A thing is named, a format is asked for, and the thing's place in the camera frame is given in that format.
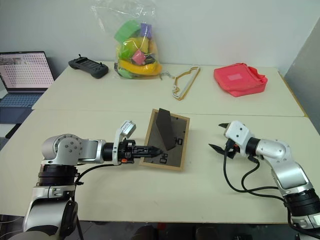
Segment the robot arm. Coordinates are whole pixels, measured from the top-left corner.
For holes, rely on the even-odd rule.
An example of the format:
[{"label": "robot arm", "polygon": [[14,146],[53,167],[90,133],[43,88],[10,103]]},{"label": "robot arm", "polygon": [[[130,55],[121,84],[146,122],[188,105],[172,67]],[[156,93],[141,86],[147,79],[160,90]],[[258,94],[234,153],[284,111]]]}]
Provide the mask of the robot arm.
[{"label": "robot arm", "polygon": [[[244,157],[260,157],[271,167],[271,175],[291,212],[292,222],[301,229],[320,229],[320,200],[302,167],[294,161],[290,146],[279,140],[258,139],[239,121],[222,123],[224,135]],[[211,145],[218,153],[224,150]]]},{"label": "robot arm", "polygon": [[38,182],[32,189],[31,202],[23,221],[23,233],[12,239],[63,240],[76,228],[78,204],[74,201],[79,176],[78,164],[111,165],[134,163],[135,158],[155,157],[162,151],[153,146],[137,146],[127,140],[136,129],[125,121],[116,131],[114,142],[82,139],[74,134],[48,138],[42,145]]}]

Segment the pink toy block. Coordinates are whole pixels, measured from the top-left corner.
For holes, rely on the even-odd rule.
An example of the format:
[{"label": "pink toy block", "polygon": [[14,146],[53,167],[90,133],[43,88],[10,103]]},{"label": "pink toy block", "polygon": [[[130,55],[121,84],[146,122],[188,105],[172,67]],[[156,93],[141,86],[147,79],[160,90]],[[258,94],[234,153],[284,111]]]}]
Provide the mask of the pink toy block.
[{"label": "pink toy block", "polygon": [[142,65],[144,63],[144,61],[146,60],[146,56],[145,54],[140,51],[140,49],[138,49],[132,56],[133,61],[138,64],[138,65]]}]

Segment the plastic bag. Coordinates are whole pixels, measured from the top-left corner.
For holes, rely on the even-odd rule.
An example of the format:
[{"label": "plastic bag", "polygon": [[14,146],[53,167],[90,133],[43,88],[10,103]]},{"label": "plastic bag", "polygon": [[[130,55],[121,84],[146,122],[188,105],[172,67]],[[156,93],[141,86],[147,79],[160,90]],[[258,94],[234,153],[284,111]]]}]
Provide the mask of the plastic bag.
[{"label": "plastic bag", "polygon": [[161,73],[151,0],[94,0],[91,9],[100,27],[117,42],[114,69],[120,76],[133,79]]}]

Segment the laptop screen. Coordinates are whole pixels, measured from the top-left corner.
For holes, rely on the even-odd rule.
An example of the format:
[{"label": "laptop screen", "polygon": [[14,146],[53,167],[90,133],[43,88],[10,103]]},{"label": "laptop screen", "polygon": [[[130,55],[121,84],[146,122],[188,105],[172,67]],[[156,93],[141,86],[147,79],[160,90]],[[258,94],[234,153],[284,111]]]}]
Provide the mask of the laptop screen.
[{"label": "laptop screen", "polygon": [[43,51],[0,53],[0,78],[8,92],[44,92],[54,82]]}]

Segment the red bag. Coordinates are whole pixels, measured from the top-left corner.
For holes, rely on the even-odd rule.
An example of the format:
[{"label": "red bag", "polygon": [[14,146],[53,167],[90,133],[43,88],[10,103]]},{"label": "red bag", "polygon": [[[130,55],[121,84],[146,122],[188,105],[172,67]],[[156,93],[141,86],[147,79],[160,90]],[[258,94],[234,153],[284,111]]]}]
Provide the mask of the red bag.
[{"label": "red bag", "polygon": [[213,71],[220,87],[234,97],[257,94],[265,90],[268,79],[245,63],[236,63]]}]

